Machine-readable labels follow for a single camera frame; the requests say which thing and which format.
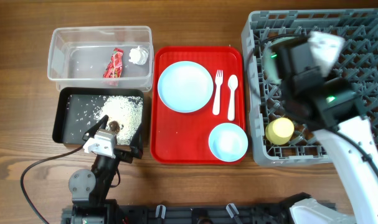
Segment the white tissue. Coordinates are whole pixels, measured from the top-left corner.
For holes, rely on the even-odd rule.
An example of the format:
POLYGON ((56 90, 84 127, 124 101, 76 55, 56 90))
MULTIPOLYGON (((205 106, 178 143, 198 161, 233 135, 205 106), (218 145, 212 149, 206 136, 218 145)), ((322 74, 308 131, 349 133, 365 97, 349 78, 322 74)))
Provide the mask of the white tissue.
POLYGON ((135 65, 144 65, 149 57, 149 52, 146 48, 138 46, 129 52, 129 62, 135 65))

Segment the green bowl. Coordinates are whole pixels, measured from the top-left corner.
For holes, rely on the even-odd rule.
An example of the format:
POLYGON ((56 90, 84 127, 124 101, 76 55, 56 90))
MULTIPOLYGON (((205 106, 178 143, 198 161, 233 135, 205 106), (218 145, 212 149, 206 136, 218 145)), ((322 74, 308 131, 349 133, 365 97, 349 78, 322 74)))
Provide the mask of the green bowl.
POLYGON ((275 62, 276 54, 272 50, 272 46, 293 38, 293 36, 281 35, 275 39, 266 41, 266 47, 264 48, 262 54, 263 73, 265 75, 265 79, 274 85, 279 85, 281 83, 281 79, 278 76, 278 68, 275 62))

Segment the white plastic spoon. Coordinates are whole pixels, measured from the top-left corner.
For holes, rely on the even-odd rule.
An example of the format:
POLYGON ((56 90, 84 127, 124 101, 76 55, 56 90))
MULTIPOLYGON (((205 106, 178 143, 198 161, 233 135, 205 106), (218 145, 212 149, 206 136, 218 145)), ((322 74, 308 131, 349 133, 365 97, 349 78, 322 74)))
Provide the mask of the white plastic spoon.
POLYGON ((233 121, 235 119, 235 91, 238 87, 238 78, 236 75, 229 77, 228 87, 230 89, 230 99, 227 117, 229 121, 233 121))

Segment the rice and food scraps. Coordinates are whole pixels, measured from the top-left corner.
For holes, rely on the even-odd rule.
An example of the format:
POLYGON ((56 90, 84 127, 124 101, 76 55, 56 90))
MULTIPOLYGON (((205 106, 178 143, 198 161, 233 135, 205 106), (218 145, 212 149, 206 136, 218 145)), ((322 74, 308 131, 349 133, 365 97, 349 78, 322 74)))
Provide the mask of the rice and food scraps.
POLYGON ((112 96, 100 110, 100 116, 108 115, 106 130, 116 133, 117 144, 127 146, 141 124, 143 99, 138 96, 112 96))

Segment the yellow cup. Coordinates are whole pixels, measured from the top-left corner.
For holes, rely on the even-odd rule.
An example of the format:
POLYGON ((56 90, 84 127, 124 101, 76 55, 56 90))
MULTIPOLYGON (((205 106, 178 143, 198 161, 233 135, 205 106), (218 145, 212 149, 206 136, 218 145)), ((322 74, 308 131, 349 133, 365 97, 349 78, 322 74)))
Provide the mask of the yellow cup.
POLYGON ((278 118, 270 122, 265 128, 266 138, 276 145, 286 144, 295 130, 293 122, 288 118, 278 118))

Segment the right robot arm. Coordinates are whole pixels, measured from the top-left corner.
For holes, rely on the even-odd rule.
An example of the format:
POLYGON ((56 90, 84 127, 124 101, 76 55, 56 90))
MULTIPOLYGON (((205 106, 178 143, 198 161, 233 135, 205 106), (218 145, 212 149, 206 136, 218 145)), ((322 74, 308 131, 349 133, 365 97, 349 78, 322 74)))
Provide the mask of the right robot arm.
POLYGON ((343 78, 324 79, 307 40, 271 50, 285 114, 307 125, 327 152, 357 223, 378 223, 378 150, 361 97, 343 78))

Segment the light blue bowl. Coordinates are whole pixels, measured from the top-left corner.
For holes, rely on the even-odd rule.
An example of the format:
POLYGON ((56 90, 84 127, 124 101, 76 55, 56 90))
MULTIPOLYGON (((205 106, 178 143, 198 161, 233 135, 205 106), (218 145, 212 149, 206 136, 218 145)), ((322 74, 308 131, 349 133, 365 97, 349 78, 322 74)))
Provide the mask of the light blue bowl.
POLYGON ((247 152, 248 137, 240 126, 222 123, 210 132, 208 145, 211 153, 218 160, 236 162, 247 152))

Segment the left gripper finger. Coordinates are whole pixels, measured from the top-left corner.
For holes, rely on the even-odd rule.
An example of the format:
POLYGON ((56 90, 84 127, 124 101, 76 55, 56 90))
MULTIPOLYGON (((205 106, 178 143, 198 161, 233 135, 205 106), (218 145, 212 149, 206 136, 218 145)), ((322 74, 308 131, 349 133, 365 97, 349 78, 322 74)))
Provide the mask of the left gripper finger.
POLYGON ((131 155, 134 158, 141 159, 143 156, 142 124, 140 124, 134 133, 130 142, 131 155))
POLYGON ((96 123, 94 126, 92 126, 90 129, 88 129, 84 134, 82 139, 84 141, 89 140, 89 138, 93 138, 96 132, 99 129, 105 129, 108 122, 108 115, 104 115, 101 120, 99 120, 98 123, 96 123))

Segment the red snack wrapper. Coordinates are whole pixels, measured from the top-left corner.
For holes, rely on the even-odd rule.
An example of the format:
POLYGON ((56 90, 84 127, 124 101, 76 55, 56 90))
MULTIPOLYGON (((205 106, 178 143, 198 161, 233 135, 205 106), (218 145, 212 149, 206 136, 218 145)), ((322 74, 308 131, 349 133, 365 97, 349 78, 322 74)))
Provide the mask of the red snack wrapper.
POLYGON ((120 78, 123 71, 123 50, 113 49, 110 62, 106 67, 103 78, 120 78))

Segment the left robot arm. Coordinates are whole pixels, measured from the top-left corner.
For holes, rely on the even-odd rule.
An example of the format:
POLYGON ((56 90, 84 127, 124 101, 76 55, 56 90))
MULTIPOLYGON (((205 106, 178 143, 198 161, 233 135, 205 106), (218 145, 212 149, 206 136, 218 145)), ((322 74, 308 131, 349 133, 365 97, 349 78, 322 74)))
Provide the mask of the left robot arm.
POLYGON ((62 223, 128 223, 128 217, 115 199, 107 199, 114 176, 119 175, 120 162, 131 164, 143 156, 142 125, 136 129, 129 150, 116 147, 116 134, 106 130, 105 115, 83 135, 84 151, 96 154, 91 169, 80 169, 69 179, 72 194, 71 211, 64 210, 62 223))

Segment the white plastic fork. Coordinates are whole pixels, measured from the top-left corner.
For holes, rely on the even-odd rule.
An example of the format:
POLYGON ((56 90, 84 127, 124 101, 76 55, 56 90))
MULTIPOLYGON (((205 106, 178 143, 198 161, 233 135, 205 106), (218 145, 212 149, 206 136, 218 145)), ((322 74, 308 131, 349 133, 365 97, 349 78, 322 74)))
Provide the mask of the white plastic fork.
POLYGON ((214 96, 214 104, 212 108, 213 115, 218 115, 220 113, 220 88, 223 84, 223 70, 217 70, 215 75, 215 96, 214 96))

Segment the light blue plate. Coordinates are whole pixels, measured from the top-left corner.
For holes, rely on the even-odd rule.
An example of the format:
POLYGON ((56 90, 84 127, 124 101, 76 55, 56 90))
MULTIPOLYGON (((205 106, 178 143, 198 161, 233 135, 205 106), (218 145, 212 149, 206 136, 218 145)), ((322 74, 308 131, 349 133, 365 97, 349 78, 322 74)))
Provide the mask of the light blue plate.
POLYGON ((208 104, 214 82, 205 67, 192 61, 171 64, 158 79, 158 95, 169 109, 192 113, 208 104))

